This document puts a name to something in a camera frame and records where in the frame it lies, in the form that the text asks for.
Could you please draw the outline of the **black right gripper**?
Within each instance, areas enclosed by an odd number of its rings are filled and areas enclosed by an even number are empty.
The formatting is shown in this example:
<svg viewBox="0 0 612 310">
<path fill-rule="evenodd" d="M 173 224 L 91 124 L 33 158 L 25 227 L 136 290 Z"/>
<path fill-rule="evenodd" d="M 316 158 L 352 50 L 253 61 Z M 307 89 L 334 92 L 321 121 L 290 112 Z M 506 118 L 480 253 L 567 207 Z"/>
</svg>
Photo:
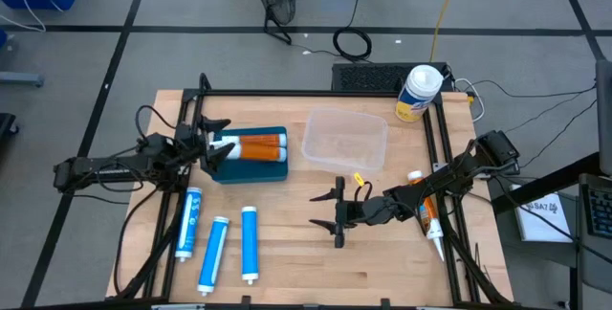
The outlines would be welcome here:
<svg viewBox="0 0 612 310">
<path fill-rule="evenodd" d="M 351 201 L 344 199 L 345 179 L 343 176 L 336 177 L 335 186 L 335 188 L 331 188 L 327 193 L 310 199 L 310 202 L 336 199 L 335 222 L 319 219 L 310 219 L 310 222 L 321 226 L 330 234 L 334 234 L 335 247 L 342 248 L 345 242 L 345 229 L 355 228 L 359 223 L 366 223 L 375 217 L 373 211 L 368 214 L 365 210 L 365 204 L 369 201 L 373 186 L 371 182 L 364 181 L 362 186 L 358 186 Z"/>
</svg>

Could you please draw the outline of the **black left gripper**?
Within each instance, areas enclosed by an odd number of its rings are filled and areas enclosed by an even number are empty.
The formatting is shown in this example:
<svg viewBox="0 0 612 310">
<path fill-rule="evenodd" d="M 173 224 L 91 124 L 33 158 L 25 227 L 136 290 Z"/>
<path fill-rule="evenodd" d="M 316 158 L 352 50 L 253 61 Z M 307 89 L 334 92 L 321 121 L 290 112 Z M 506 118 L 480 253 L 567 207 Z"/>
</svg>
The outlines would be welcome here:
<svg viewBox="0 0 612 310">
<path fill-rule="evenodd" d="M 235 143 L 208 143 L 209 132 L 219 132 L 231 123 L 230 119 L 211 120 L 206 116 L 197 116 L 195 124 L 179 122 L 175 129 L 174 140 L 177 142 L 176 163 L 186 166 L 200 161 L 204 172 L 216 173 L 232 152 Z"/>
</svg>

